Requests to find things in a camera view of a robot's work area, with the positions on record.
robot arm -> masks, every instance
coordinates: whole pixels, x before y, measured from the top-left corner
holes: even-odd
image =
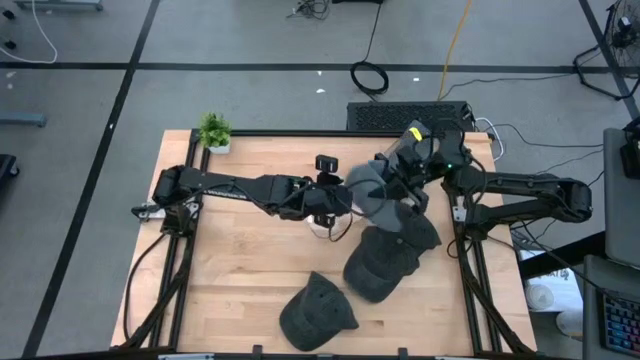
[[[319,155],[317,180],[290,175],[262,175],[244,178],[198,169],[174,166],[160,173],[152,199],[155,205],[134,207],[131,211],[143,219],[150,212],[165,210],[164,230],[186,228],[193,209],[189,199],[196,195],[250,201],[265,213],[283,220],[301,221],[313,216],[322,226],[333,225],[333,218],[351,211],[351,192],[342,180],[332,175],[337,159]]]
[[[562,222],[581,223],[592,214],[591,189],[582,181],[551,174],[524,175],[482,173],[466,167],[447,174],[443,188],[456,197],[485,193],[518,195],[533,199],[496,207],[482,204],[454,206],[454,221],[465,225],[467,234],[484,240],[496,225],[551,217]]]

wooden tabletop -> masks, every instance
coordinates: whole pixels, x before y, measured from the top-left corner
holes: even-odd
[[[150,194],[162,169],[184,163],[189,134],[186,130],[164,133]],[[393,141],[234,137],[231,153],[212,155],[208,171],[243,177],[315,177],[315,156],[325,154],[339,159],[338,173],[344,176],[352,166],[372,159]],[[487,171],[495,171],[486,134],[467,134],[465,145]],[[359,243],[366,221],[354,223],[342,240],[331,243],[314,236],[306,222],[270,217],[249,202],[205,197],[178,350],[248,353],[254,344],[260,344],[265,353],[299,353],[282,334],[278,316],[305,286],[309,273],[317,271],[345,292],[360,328],[342,331],[315,353],[393,355],[399,347],[405,347],[411,355],[472,355],[458,261],[446,254],[446,245],[454,237],[449,203],[439,182],[428,184],[425,190],[430,196],[426,216],[438,230],[443,245],[425,252],[420,257],[420,268],[405,277],[380,304],[367,303],[342,279],[344,264]],[[132,199],[132,205],[136,202],[139,201]],[[502,198],[486,194],[482,203],[496,206],[502,204]],[[141,225],[133,261],[158,237],[160,223],[152,220]],[[506,226],[497,227],[491,236],[511,243]],[[130,329],[142,322],[157,300],[167,243],[165,240],[152,251],[136,273]],[[483,247],[495,306],[522,341],[535,349],[513,251],[493,241],[483,242]],[[165,313],[161,344],[167,343],[172,308],[170,305]],[[489,349],[488,331],[481,327],[483,347]],[[112,344],[122,342],[121,307]]]

floor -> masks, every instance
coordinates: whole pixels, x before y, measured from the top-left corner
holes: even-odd
[[[589,1],[600,27],[611,1]],[[138,231],[128,209],[146,198],[165,129],[193,128],[205,111],[223,112],[237,129],[344,129],[347,104],[369,100],[348,68],[366,53],[373,4],[336,4],[316,21],[287,19],[295,0],[103,3],[102,12],[39,8],[58,64],[3,63],[0,54],[0,108],[48,118],[45,128],[0,127],[0,153],[18,156],[22,170],[0,206],[2,358],[108,347]],[[51,59],[31,12],[6,5],[18,19],[0,18],[0,34],[18,43],[15,54]],[[385,2],[369,61],[402,66],[389,73],[381,101],[435,100],[464,6]],[[578,0],[479,0],[447,84],[567,73],[573,57],[593,45]],[[592,82],[617,90],[602,56],[588,66]],[[598,144],[602,130],[624,126],[635,107],[586,89],[575,75],[472,84],[447,100],[465,100],[476,116],[555,144]],[[499,132],[506,147],[499,171],[537,172],[590,151],[528,147],[509,128]],[[601,170],[594,154],[554,172],[590,182]],[[603,229],[602,181],[593,190],[593,218],[556,223],[544,243],[560,246]],[[60,286],[48,289],[52,274]],[[541,351],[581,357],[579,343],[548,319],[533,319]]]

small green plant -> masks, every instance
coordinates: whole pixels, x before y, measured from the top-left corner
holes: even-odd
[[[202,146],[219,147],[229,145],[231,125],[222,114],[206,113],[200,122],[200,142]]]

keyboard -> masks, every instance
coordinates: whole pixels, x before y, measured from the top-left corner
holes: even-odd
[[[600,341],[603,347],[640,358],[640,301],[599,294]]]

